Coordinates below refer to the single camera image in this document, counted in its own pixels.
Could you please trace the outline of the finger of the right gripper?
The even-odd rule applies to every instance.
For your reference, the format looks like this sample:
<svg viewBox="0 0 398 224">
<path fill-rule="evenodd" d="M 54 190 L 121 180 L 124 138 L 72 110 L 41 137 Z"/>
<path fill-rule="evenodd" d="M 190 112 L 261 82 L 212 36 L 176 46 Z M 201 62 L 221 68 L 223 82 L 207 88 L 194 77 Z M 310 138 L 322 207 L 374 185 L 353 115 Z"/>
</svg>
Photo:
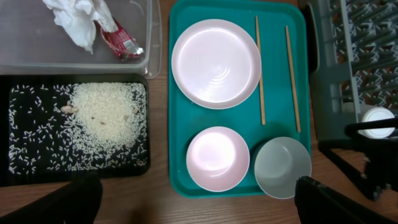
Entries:
<svg viewBox="0 0 398 224">
<path fill-rule="evenodd" d="M 397 191 L 397 141 L 371 139 L 360 131 L 366 129 L 397 128 L 397 118 L 349 124 L 345 127 L 348 139 L 318 142 L 319 151 L 334 163 L 358 190 L 372 201 L 378 200 L 383 190 Z M 334 149 L 361 152 L 365 155 L 364 172 L 333 152 Z"/>
</svg>

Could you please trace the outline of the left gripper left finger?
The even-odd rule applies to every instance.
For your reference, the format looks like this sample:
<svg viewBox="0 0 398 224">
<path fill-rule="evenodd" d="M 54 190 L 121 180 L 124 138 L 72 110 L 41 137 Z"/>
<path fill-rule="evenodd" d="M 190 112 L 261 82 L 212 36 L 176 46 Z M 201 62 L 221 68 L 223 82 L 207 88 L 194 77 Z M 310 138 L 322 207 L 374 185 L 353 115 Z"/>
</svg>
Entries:
<svg viewBox="0 0 398 224">
<path fill-rule="evenodd" d="M 1 223 L 93 223 L 102 196 L 99 177 L 88 175 L 2 216 Z"/>
</svg>

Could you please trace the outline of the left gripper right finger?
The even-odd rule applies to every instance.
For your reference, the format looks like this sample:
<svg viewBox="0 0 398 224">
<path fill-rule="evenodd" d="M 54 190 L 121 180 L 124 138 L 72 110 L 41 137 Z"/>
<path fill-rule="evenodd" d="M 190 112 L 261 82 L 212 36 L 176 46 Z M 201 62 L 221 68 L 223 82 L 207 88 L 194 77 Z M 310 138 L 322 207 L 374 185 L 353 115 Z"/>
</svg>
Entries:
<svg viewBox="0 0 398 224">
<path fill-rule="evenodd" d="M 294 202 L 303 224 L 397 224 L 308 176 L 296 181 Z"/>
</svg>

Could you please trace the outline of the pink bowl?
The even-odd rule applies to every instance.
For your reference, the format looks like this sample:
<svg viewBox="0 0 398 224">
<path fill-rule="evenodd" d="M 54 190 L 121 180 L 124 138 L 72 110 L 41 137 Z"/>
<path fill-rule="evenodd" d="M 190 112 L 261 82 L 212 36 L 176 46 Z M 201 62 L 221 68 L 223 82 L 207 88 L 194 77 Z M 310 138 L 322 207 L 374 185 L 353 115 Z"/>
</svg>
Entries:
<svg viewBox="0 0 398 224">
<path fill-rule="evenodd" d="M 214 126 L 198 133 L 190 142 L 187 170 L 199 187 L 210 192 L 225 192 L 246 176 L 251 156 L 248 145 L 236 131 Z"/>
</svg>

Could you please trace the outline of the red snack wrapper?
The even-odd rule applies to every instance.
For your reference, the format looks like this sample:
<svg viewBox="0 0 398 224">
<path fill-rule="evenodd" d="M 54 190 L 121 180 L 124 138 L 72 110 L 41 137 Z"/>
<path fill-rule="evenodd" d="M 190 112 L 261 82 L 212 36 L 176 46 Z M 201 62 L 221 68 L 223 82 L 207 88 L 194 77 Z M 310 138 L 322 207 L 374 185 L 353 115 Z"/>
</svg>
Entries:
<svg viewBox="0 0 398 224">
<path fill-rule="evenodd" d="M 139 58 L 144 55 L 144 49 L 138 44 L 137 40 L 132 37 L 115 19 L 117 26 L 116 32 L 105 32 L 98 22 L 95 22 L 96 27 L 102 39 L 106 42 L 108 47 L 113 51 L 118 59 L 127 61 L 134 58 Z"/>
</svg>

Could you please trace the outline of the white napkin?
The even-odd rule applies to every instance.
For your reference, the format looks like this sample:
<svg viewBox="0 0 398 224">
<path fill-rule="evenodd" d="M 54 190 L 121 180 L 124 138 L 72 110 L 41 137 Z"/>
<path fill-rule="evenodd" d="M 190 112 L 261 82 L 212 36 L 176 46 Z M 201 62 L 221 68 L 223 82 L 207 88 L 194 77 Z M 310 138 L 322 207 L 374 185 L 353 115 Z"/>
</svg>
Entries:
<svg viewBox="0 0 398 224">
<path fill-rule="evenodd" d="M 118 27 L 104 0 L 43 0 L 52 10 L 54 23 L 63 27 L 71 40 L 92 53 L 96 38 L 96 24 L 105 32 L 116 32 Z"/>
</svg>

